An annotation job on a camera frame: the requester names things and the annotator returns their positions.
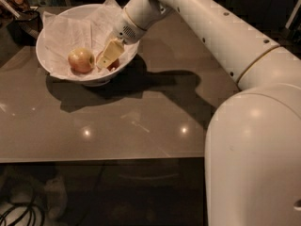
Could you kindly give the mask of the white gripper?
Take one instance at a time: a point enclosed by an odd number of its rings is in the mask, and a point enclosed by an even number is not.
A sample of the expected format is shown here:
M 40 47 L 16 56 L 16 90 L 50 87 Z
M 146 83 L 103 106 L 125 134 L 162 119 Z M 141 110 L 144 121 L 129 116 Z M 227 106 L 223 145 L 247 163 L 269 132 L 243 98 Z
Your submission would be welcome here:
M 97 67 L 101 69 L 111 66 L 123 54 L 124 43 L 137 43 L 146 32 L 147 28 L 143 24 L 142 14 L 124 8 L 113 25 L 113 34 L 117 39 L 111 39 L 106 43 L 97 56 Z

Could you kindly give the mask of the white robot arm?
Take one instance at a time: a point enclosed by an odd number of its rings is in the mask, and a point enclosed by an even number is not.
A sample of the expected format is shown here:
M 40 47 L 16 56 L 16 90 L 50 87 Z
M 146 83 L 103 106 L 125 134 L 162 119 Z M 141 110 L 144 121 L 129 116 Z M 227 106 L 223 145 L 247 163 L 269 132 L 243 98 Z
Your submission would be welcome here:
M 125 44 L 175 10 L 239 88 L 205 140 L 208 226 L 301 226 L 301 60 L 213 0 L 130 0 Z

